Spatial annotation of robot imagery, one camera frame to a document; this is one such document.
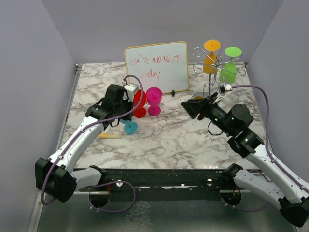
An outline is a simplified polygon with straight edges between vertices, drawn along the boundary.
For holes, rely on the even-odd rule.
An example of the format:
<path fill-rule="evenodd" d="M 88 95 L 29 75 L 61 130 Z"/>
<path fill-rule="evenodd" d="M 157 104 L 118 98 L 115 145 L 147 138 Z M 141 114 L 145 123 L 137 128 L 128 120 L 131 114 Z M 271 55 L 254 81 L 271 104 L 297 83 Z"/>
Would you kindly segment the red wine glass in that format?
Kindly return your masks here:
<path fill-rule="evenodd" d="M 134 117 L 137 118 L 143 118 L 146 115 L 146 109 L 144 108 L 144 105 L 146 103 L 146 93 L 144 91 L 138 90 L 134 96 L 134 107 L 140 100 L 140 104 L 133 112 Z"/>

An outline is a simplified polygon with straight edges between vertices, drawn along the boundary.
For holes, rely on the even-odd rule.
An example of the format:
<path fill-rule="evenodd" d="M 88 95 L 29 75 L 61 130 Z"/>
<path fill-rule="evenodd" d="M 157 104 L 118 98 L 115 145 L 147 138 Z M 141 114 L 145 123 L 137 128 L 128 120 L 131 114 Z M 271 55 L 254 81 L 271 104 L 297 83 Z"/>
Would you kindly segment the blue wine glass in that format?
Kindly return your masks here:
<path fill-rule="evenodd" d="M 124 130 L 127 134 L 134 134 L 138 130 L 138 124 L 132 120 L 125 121 Z"/>

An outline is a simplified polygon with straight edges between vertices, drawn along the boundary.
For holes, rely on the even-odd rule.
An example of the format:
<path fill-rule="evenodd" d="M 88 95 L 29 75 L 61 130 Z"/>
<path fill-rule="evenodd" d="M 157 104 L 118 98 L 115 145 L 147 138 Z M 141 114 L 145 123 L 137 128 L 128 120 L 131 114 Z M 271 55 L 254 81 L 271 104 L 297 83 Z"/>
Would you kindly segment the pink wine glass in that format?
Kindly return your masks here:
<path fill-rule="evenodd" d="M 158 116 L 161 113 L 159 104 L 162 101 L 162 91 L 157 87 L 151 87 L 146 91 L 146 99 L 150 107 L 148 113 L 151 116 Z"/>

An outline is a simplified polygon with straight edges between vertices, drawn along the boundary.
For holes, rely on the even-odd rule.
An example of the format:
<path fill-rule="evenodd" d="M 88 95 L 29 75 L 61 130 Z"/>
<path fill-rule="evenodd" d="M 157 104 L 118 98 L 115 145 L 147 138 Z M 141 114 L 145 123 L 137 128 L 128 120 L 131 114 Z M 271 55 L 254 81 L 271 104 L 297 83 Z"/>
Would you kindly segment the yellow wine glass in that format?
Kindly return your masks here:
<path fill-rule="evenodd" d="M 204 43 L 204 48 L 209 53 L 204 59 L 203 72 L 205 74 L 213 75 L 217 72 L 217 69 L 214 67 L 214 64 L 217 61 L 217 55 L 215 52 L 220 50 L 221 43 L 216 39 L 207 40 Z"/>

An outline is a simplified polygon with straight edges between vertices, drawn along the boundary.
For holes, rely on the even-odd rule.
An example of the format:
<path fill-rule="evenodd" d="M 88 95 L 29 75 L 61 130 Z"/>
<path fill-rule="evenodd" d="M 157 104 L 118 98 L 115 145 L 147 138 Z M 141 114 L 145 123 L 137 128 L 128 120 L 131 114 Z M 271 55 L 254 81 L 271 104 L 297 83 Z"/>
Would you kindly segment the green wine glass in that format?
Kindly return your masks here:
<path fill-rule="evenodd" d="M 233 58 L 239 58 L 242 55 L 242 50 L 238 47 L 228 47 L 225 49 L 225 54 L 230 57 L 230 61 L 223 65 L 220 71 L 219 82 L 233 84 L 237 73 Z"/>

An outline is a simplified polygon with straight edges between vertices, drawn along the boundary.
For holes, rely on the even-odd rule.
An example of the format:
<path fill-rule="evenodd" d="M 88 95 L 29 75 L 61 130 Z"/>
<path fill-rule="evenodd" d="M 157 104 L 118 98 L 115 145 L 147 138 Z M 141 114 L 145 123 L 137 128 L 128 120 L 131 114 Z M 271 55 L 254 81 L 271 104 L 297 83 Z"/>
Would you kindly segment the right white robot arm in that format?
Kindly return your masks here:
<path fill-rule="evenodd" d="M 309 184 L 297 176 L 275 155 L 269 154 L 263 140 L 249 128 L 253 122 L 248 107 L 235 104 L 225 112 L 216 102 L 216 94 L 200 100 L 189 99 L 181 106 L 189 116 L 207 118 L 229 136 L 231 149 L 253 163 L 270 182 L 244 170 L 236 164 L 226 169 L 222 184 L 227 189 L 235 186 L 247 189 L 279 209 L 281 215 L 292 225 L 303 227 L 309 218 Z"/>

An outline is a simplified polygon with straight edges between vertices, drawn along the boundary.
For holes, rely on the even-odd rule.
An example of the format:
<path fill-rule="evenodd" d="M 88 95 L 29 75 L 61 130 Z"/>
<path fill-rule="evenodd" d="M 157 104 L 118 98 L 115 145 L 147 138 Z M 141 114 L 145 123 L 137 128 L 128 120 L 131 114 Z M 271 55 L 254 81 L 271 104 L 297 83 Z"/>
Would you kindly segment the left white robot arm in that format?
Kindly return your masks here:
<path fill-rule="evenodd" d="M 136 84 L 108 86 L 105 96 L 90 106 L 80 126 L 64 145 L 49 158 L 39 158 L 35 163 L 36 187 L 60 202 L 66 202 L 76 190 L 93 187 L 100 191 L 107 179 L 97 167 L 75 171 L 81 155 L 114 121 L 129 120 L 133 115 Z"/>

